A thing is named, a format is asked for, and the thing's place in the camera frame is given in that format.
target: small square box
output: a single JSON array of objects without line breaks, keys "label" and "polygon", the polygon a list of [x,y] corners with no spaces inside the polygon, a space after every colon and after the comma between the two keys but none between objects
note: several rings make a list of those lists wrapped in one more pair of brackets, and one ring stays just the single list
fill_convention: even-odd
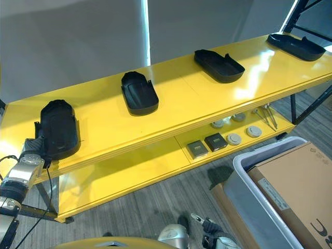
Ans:
[{"label": "small square box", "polygon": [[220,133],[207,136],[204,141],[212,152],[225,148],[227,146],[226,140],[220,135]]},{"label": "small square box", "polygon": [[200,140],[190,143],[187,146],[188,146],[190,155],[192,156],[193,159],[202,157],[209,152],[208,149],[204,146],[204,144]]}]

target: yellow shelf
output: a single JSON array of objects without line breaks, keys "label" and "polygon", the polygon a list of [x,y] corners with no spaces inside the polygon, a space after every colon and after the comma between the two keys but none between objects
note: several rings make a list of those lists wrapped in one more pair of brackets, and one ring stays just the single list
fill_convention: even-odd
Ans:
[{"label": "yellow shelf", "polygon": [[[64,222],[66,217],[280,133],[290,132],[294,125],[280,114],[273,112],[279,126],[277,132],[259,120],[256,115],[247,112],[244,122],[230,121],[221,129],[214,129],[208,124],[60,176],[58,221]],[[262,136],[254,139],[246,135],[245,128],[250,125],[259,126],[262,129]],[[237,133],[242,137],[242,143],[238,146],[227,145],[224,149],[214,153],[209,152],[205,157],[192,160],[186,148],[187,143],[198,139],[204,140],[207,135],[216,132],[220,132],[224,137],[229,133]]]},{"label": "yellow shelf", "polygon": [[[76,113],[79,151],[50,168],[52,177],[66,174],[141,146],[190,131],[234,113],[263,105],[332,78],[332,56],[300,60],[266,43],[267,36],[229,44],[214,50],[229,53],[245,67],[230,84],[215,82],[193,55],[158,63],[137,71],[151,79],[160,103],[156,112],[133,117],[121,94],[123,73],[47,92],[9,103],[0,128],[0,156],[19,155],[34,122],[51,100],[64,99]],[[14,162],[2,162],[6,175]],[[44,171],[38,182],[47,179]]]}]

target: black plastic tray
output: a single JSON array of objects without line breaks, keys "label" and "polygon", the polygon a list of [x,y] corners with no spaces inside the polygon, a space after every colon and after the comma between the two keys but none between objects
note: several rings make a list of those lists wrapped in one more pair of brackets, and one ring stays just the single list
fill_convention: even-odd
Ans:
[{"label": "black plastic tray", "polygon": [[64,100],[49,102],[35,122],[35,137],[44,137],[44,154],[51,160],[71,156],[79,149],[74,110]]},{"label": "black plastic tray", "polygon": [[125,73],[122,80],[122,93],[129,112],[133,115],[146,115],[154,112],[159,99],[151,80],[136,71]]},{"label": "black plastic tray", "polygon": [[229,54],[222,57],[217,52],[201,49],[195,51],[194,59],[211,77],[222,83],[236,81],[244,72],[244,67]]},{"label": "black plastic tray", "polygon": [[268,43],[306,61],[315,61],[319,59],[325,49],[306,37],[302,40],[296,39],[289,35],[271,34],[267,39]]}]

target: wire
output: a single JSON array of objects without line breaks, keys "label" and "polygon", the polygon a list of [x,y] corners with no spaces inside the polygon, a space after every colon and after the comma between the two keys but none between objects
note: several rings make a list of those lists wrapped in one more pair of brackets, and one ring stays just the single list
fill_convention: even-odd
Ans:
[{"label": "wire", "polygon": [[52,180],[51,180],[51,176],[50,173],[48,172],[48,168],[46,168],[47,170],[47,175],[48,175],[48,179],[50,181],[50,187],[51,187],[51,196],[50,196],[50,202],[48,203],[48,206],[44,212],[44,214],[39,218],[39,220],[32,226],[32,228],[29,230],[29,232],[27,232],[27,234],[23,237],[23,239],[20,241],[20,243],[15,247],[15,249],[19,248],[20,245],[23,243],[23,241],[26,239],[26,237],[28,237],[28,235],[32,232],[32,230],[38,225],[38,223],[45,217],[47,211],[49,210],[51,203],[52,203],[52,196],[53,196],[53,186],[52,186]]},{"label": "wire", "polygon": [[10,155],[10,156],[6,156],[6,157],[3,157],[2,159],[0,159],[0,162],[1,162],[2,160],[5,160],[5,159],[15,159],[16,161],[19,161],[19,159],[18,159],[16,156],[14,156],[14,155]]}]

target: gray plastic bin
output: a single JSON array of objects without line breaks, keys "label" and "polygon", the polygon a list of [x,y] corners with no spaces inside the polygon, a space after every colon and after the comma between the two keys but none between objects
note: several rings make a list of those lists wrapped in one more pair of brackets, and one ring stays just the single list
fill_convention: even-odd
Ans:
[{"label": "gray plastic bin", "polygon": [[224,191],[261,248],[303,247],[245,169],[306,142],[292,136],[238,155],[233,160],[234,171],[225,181]]}]

